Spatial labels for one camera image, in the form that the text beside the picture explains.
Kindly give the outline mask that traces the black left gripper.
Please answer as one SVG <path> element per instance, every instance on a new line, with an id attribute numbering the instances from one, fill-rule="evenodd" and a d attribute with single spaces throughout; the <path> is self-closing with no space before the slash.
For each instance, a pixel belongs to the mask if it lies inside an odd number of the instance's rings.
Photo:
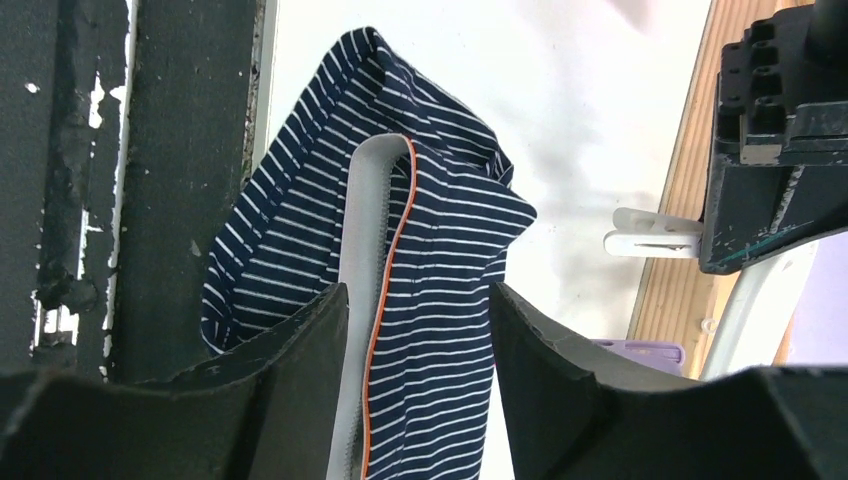
<path id="1" fill-rule="evenodd" d="M 699 268 L 737 272 L 847 229 L 847 4 L 758 20 L 721 52 Z"/>

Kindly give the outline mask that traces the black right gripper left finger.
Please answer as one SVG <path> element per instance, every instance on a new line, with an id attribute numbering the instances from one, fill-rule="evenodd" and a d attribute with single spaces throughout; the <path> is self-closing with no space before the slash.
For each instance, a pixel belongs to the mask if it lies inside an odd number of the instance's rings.
<path id="1" fill-rule="evenodd" d="M 347 337 L 347 291 L 164 382 L 53 369 L 1 378 L 5 479 L 321 479 Z"/>

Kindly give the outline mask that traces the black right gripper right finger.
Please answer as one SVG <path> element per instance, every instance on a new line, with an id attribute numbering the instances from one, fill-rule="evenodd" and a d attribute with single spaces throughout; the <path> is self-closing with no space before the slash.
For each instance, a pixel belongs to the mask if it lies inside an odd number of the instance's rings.
<path id="1" fill-rule="evenodd" d="M 519 479 L 843 479 L 847 372 L 757 367 L 698 382 L 624 358 L 490 289 Z"/>

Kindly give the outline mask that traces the white plastic clip hanger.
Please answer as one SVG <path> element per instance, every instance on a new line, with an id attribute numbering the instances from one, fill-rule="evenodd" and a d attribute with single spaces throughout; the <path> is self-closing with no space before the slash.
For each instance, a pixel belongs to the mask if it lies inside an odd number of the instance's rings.
<path id="1" fill-rule="evenodd" d="M 773 363 L 818 246 L 815 240 L 742 269 L 718 322 L 702 381 Z"/>

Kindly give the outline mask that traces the white clip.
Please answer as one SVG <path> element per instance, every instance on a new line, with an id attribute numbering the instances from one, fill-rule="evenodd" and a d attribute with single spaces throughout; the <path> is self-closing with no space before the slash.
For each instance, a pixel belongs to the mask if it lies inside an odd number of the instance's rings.
<path id="1" fill-rule="evenodd" d="M 614 229 L 603 238 L 605 251 L 635 258 L 697 258 L 704 225 L 681 217 L 617 208 Z"/>

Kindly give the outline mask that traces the navy striped boxer underwear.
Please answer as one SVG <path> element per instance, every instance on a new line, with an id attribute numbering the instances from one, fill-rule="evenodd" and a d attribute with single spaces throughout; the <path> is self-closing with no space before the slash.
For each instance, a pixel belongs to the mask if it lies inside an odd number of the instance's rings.
<path id="1" fill-rule="evenodd" d="M 535 220 L 490 128 L 371 27 L 342 35 L 216 235 L 201 335 L 221 354 L 327 286 L 348 328 L 331 479 L 475 479 L 494 374 L 488 290 Z"/>

